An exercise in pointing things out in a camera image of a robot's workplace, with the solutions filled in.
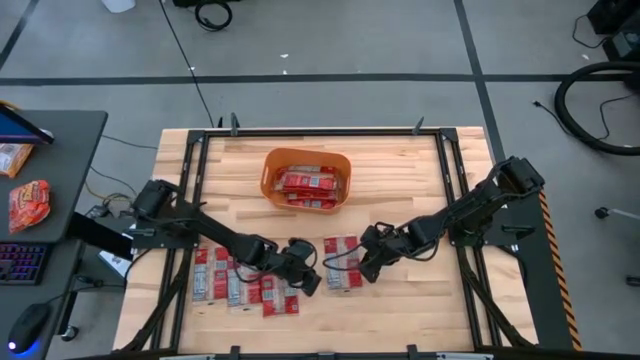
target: rgb keyboard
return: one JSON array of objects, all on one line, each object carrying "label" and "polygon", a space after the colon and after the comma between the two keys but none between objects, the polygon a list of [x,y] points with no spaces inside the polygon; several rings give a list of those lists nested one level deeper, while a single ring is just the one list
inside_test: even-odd
[{"label": "rgb keyboard", "polygon": [[0,286],[38,285],[49,246],[0,243]]}]

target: concrete floor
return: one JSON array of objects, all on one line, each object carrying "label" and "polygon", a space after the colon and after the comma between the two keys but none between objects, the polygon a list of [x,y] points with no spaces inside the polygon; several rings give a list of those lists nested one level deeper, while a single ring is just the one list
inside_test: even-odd
[{"label": "concrete floor", "polygon": [[[29,109],[105,110],[110,114],[105,133],[139,144],[157,144],[163,128],[208,126],[192,84],[158,84],[159,77],[184,77],[189,71],[156,1],[138,0],[135,9],[118,15],[98,0],[31,2],[37,5],[27,26],[6,61],[0,57],[0,98]],[[640,290],[624,283],[625,274],[640,274],[635,236],[640,223],[614,217],[600,221],[592,214],[599,206],[640,212],[640,159],[595,153],[562,133],[553,118],[531,104],[551,105],[557,83],[491,82],[485,101],[472,77],[251,82],[285,72],[563,74],[606,60],[601,49],[571,40],[574,19],[594,2],[244,0],[231,3],[233,23],[215,34],[200,29],[187,10],[168,2],[167,11],[198,76],[244,76],[234,78],[240,83],[203,81],[214,119],[234,111],[244,127],[412,125],[421,116],[425,125],[497,126],[499,137],[491,134],[494,149],[501,140],[507,155],[528,157],[547,180],[584,348],[640,354]],[[27,3],[0,0],[0,48]],[[466,18],[459,17],[462,8]],[[468,20],[479,66],[469,61],[460,19]],[[588,22],[580,24],[578,36],[592,43],[599,39]],[[133,77],[154,77],[156,85]],[[9,86],[16,78],[33,78],[41,86]],[[77,78],[105,78],[108,85],[77,85]],[[583,126],[598,133],[598,104],[624,94],[620,83],[580,83],[568,105]],[[638,114],[635,97],[607,107],[612,143],[638,143]],[[94,166],[141,188],[154,156],[104,140]],[[95,174],[88,181],[101,193],[127,191]],[[78,209],[95,203],[83,193]],[[71,343],[54,342],[49,358],[109,351],[120,304],[118,293],[79,295],[73,322],[83,332]]]}]

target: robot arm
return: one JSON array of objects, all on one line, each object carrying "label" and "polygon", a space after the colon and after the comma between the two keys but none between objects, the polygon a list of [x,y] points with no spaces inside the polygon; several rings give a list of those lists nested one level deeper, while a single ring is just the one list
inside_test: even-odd
[{"label": "robot arm", "polygon": [[134,214],[141,222],[150,222],[154,231],[163,231],[172,237],[200,234],[227,248],[239,264],[272,273],[300,288],[307,296],[313,295],[322,278],[305,262],[312,254],[317,257],[312,244],[292,238],[289,246],[278,252],[275,242],[255,234],[236,233],[207,216],[200,210],[202,204],[178,199],[172,205],[172,195],[177,191],[175,185],[164,180],[147,182],[133,203]]},{"label": "robot arm", "polygon": [[399,227],[377,223],[369,226],[360,238],[367,252],[360,262],[360,272],[367,281],[376,282],[383,266],[400,258],[417,258],[438,246],[448,230],[456,239],[456,246],[475,246],[491,226],[492,215],[512,201],[538,193],[544,179],[527,159],[511,157],[496,164],[486,179],[433,215],[420,216]]}]

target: black hose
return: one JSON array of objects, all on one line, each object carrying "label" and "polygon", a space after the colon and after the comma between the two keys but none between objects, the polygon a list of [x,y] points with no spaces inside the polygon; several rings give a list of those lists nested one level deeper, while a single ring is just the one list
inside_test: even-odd
[{"label": "black hose", "polygon": [[638,156],[640,155],[640,147],[638,146],[616,146],[607,144],[599,140],[598,138],[593,137],[575,121],[575,119],[573,118],[573,116],[571,116],[569,110],[567,109],[567,104],[565,101],[567,97],[567,91],[569,90],[571,85],[573,85],[574,82],[584,76],[606,70],[640,71],[640,62],[604,62],[588,65],[581,69],[578,69],[577,71],[569,75],[569,77],[564,80],[558,87],[554,98],[556,113],[558,114],[558,118],[560,119],[564,127],[578,140],[582,141],[590,148],[613,155]]}]

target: computer mouse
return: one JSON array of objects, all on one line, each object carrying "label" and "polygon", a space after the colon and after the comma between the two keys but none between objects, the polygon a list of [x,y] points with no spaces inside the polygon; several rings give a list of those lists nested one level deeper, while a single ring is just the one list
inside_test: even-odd
[{"label": "computer mouse", "polygon": [[31,304],[26,308],[9,332],[8,346],[14,354],[27,351],[38,339],[49,318],[49,304]]}]

